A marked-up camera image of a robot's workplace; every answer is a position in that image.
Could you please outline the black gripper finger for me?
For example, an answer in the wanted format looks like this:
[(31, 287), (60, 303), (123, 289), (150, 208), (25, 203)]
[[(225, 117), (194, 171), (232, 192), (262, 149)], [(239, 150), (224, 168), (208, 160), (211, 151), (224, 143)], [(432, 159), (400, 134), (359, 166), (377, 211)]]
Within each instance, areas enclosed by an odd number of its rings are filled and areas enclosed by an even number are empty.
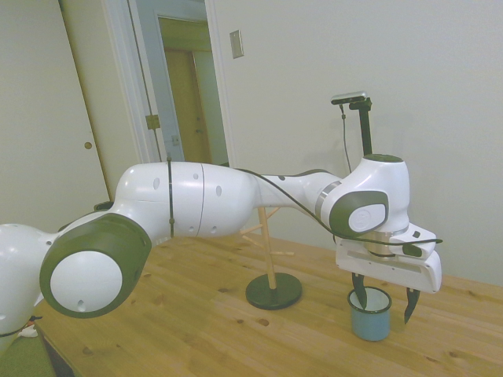
[(354, 293), (356, 294), (358, 302), (363, 309), (365, 309), (367, 306), (367, 294), (365, 290), (364, 279), (365, 277), (361, 274), (352, 274)]
[(404, 311), (404, 323), (407, 324), (419, 301), (420, 292), (410, 287), (406, 288), (407, 306)]

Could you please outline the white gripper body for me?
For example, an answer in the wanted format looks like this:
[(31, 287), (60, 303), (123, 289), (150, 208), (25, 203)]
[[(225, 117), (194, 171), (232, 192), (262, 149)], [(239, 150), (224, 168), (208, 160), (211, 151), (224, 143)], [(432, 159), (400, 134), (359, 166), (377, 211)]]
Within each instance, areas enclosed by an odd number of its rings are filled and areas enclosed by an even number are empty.
[(363, 243), (336, 240), (336, 264), (339, 268), (388, 283), (427, 293), (439, 291), (442, 266), (433, 243), (416, 244), (420, 256), (405, 254), (399, 247), (390, 256), (377, 256), (365, 249)]

